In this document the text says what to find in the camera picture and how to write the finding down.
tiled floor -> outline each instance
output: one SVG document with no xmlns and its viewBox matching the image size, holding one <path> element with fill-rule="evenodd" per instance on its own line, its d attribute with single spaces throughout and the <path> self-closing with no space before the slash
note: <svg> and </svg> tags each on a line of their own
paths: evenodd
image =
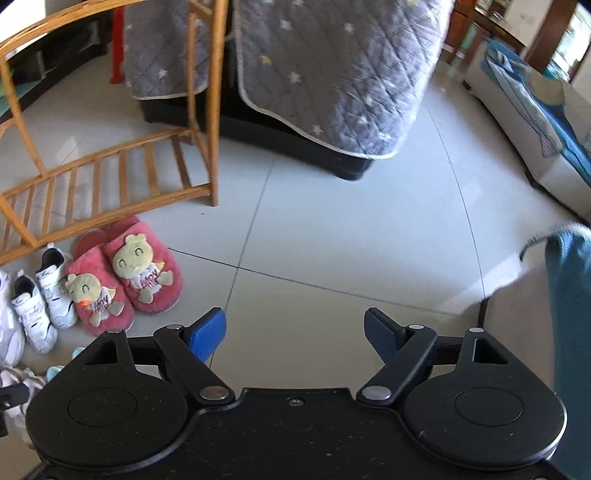
<svg viewBox="0 0 591 480">
<path fill-rule="evenodd" d="M 48 165 L 161 128 L 144 123 L 136 101 L 108 78 L 109 59 L 95 60 L 26 111 Z M 191 179 L 200 183 L 202 162 L 183 148 Z M 173 188 L 171 151 L 157 158 L 163 190 Z M 33 173 L 15 129 L 2 139 L 0 166 L 2 190 Z M 103 189 L 115 201 L 112 167 L 104 167 Z M 90 208 L 84 185 L 91 180 L 80 175 L 77 195 L 86 203 L 74 212 L 77 218 Z M 134 182 L 132 194 L 139 197 L 145 179 L 138 175 Z M 58 212 L 66 187 L 56 186 L 56 225 L 64 221 Z M 35 205 L 43 201 L 40 192 Z M 32 215 L 42 212 L 35 208 Z M 175 250 L 185 287 L 177 307 L 158 317 L 138 315 L 129 335 L 187 325 L 211 307 L 224 307 L 228 335 L 212 368 L 240 390 L 357 389 L 381 365 L 363 337 L 363 312 L 370 306 L 402 324 L 461 335 L 476 322 L 485 296 L 541 261 L 538 250 L 520 265 L 524 242 L 572 215 L 530 187 L 494 120 L 439 70 L 405 146 L 360 181 L 223 140 L 218 207 L 184 202 L 142 218 Z M 4 268 L 30 272 L 38 262 L 35 254 Z M 91 340 L 74 327 L 51 355 L 27 352 L 25 360 L 43 372 Z M 19 440 L 0 440 L 2 480 L 19 478 L 34 462 Z"/>
</svg>

wooden furniture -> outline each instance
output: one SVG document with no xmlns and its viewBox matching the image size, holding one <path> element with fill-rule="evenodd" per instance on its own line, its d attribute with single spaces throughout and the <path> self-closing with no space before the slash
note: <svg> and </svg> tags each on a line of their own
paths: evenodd
<svg viewBox="0 0 591 480">
<path fill-rule="evenodd" d="M 44 20 L 79 0 L 45 0 L 39 2 L 10 0 L 0 12 L 0 43 L 14 34 Z M 43 93 L 86 62 L 108 52 L 106 13 L 91 15 L 39 35 L 15 47 L 5 57 L 9 60 L 17 84 L 21 109 L 27 109 Z M 5 97 L 0 98 L 0 125 L 12 118 Z"/>
<path fill-rule="evenodd" d="M 520 55 L 525 48 L 525 45 L 514 37 L 495 17 L 489 16 L 487 12 L 478 8 L 475 1 L 458 0 L 452 12 L 450 27 L 445 40 L 445 43 L 453 48 L 453 51 L 444 54 L 443 59 L 445 61 L 449 62 L 457 56 L 471 25 L 475 25 L 477 32 L 472 44 L 464 52 L 462 65 L 470 65 L 483 38 L 498 38 L 512 47 L 517 55 Z"/>
<path fill-rule="evenodd" d="M 25 147 L 33 163 L 39 172 L 35 176 L 20 185 L 0 193 L 0 213 L 7 220 L 4 234 L 0 233 L 0 265 L 27 255 L 36 249 L 41 248 L 48 242 L 63 240 L 72 235 L 86 232 L 95 227 L 111 223 L 119 218 L 128 215 L 145 212 L 164 205 L 179 202 L 181 200 L 196 197 L 209 196 L 212 205 L 217 205 L 217 158 L 219 145 L 219 104 L 220 104 L 220 82 L 222 74 L 222 55 L 225 36 L 226 16 L 228 0 L 215 0 L 212 8 L 200 5 L 197 0 L 190 1 L 190 21 L 188 34 L 188 56 L 187 56 L 187 81 L 192 85 L 194 72 L 194 39 L 196 38 L 196 16 L 210 25 L 211 31 L 211 54 L 209 60 L 209 87 L 207 89 L 207 137 L 199 129 L 194 116 L 189 118 L 189 128 L 174 128 L 161 133 L 152 134 L 144 138 L 115 145 L 99 152 L 86 155 L 74 162 L 61 165 L 48 170 L 31 139 L 19 101 L 15 94 L 11 72 L 8 68 L 6 55 L 14 48 L 26 42 L 54 31 L 73 21 L 87 18 L 100 12 L 113 8 L 134 4 L 142 0 L 87 0 L 81 4 L 67 8 L 62 12 L 47 17 L 46 19 L 22 30 L 11 38 L 0 43 L 0 75 L 4 88 L 7 92 L 8 101 L 12 112 L 12 124 L 16 126 L 25 143 Z M 197 147 L 203 157 L 207 168 L 209 181 L 203 185 L 192 186 L 189 181 L 187 167 L 184 162 L 180 148 L 180 137 L 190 136 L 195 140 Z M 162 193 L 158 185 L 158 176 L 155 168 L 154 144 L 160 141 L 172 142 L 178 173 L 180 175 L 182 188 L 180 190 Z M 145 158 L 145 168 L 148 177 L 150 197 L 140 202 L 131 202 L 127 183 L 126 159 L 131 150 L 142 149 Z M 102 161 L 113 155 L 118 155 L 119 161 L 119 207 L 110 211 L 101 211 L 101 164 Z M 78 220 L 73 218 L 74 189 L 76 186 L 77 171 L 79 168 L 93 166 L 93 189 L 92 189 L 92 215 L 88 219 Z M 69 185 L 65 225 L 57 230 L 50 226 L 51 205 L 54 188 L 59 177 L 67 177 Z M 35 236 L 29 228 L 31 208 L 35 197 L 35 190 L 47 186 L 47 194 L 44 205 L 44 214 L 41 221 L 40 235 Z M 27 198 L 23 218 L 20 218 L 14 210 L 17 197 Z M 10 248 L 12 233 L 15 232 L 20 238 L 20 244 Z"/>
<path fill-rule="evenodd" d="M 554 0 L 550 5 L 544 23 L 525 58 L 525 61 L 538 72 L 545 72 L 564 32 L 569 27 L 577 4 L 577 0 Z"/>
</svg>

cartoon character on slipper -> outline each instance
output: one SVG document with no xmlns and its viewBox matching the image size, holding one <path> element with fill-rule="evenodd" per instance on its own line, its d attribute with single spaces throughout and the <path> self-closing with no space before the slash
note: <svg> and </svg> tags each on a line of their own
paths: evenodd
<svg viewBox="0 0 591 480">
<path fill-rule="evenodd" d="M 115 289 L 101 285 L 99 279 L 91 273 L 68 275 L 66 288 L 70 293 L 70 298 L 80 308 L 92 312 L 88 323 L 95 328 L 103 320 L 107 320 L 111 316 L 119 316 L 125 306 L 122 301 L 113 301 L 116 294 Z"/>
<path fill-rule="evenodd" d="M 173 272 L 164 269 L 165 262 L 154 262 L 154 250 L 143 233 L 127 235 L 125 245 L 113 258 L 113 270 L 117 276 L 129 280 L 130 286 L 138 291 L 138 301 L 145 304 L 154 301 L 154 294 L 162 286 L 173 284 Z"/>
</svg>

teal towel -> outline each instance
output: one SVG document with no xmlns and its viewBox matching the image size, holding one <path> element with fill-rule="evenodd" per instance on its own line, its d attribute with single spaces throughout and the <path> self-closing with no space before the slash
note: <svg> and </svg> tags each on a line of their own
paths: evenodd
<svg viewBox="0 0 591 480">
<path fill-rule="evenodd" d="M 591 230 L 556 227 L 545 262 L 554 330 L 554 389 L 564 402 L 567 426 L 552 463 L 577 480 L 591 479 Z"/>
</svg>

gray quilted blanket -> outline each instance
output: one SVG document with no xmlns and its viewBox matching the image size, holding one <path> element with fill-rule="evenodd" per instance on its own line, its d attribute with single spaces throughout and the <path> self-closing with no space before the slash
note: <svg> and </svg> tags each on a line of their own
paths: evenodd
<svg viewBox="0 0 591 480">
<path fill-rule="evenodd" d="M 234 0 L 242 99 L 326 147 L 398 152 L 447 32 L 453 0 Z M 125 73 L 138 98 L 186 95 L 186 0 L 127 7 Z M 199 28 L 195 91 L 206 86 Z"/>
<path fill-rule="evenodd" d="M 125 81 L 134 98 L 187 96 L 188 17 L 187 0 L 147 0 L 125 7 Z M 209 58 L 209 29 L 198 25 L 195 94 L 207 88 Z"/>
</svg>

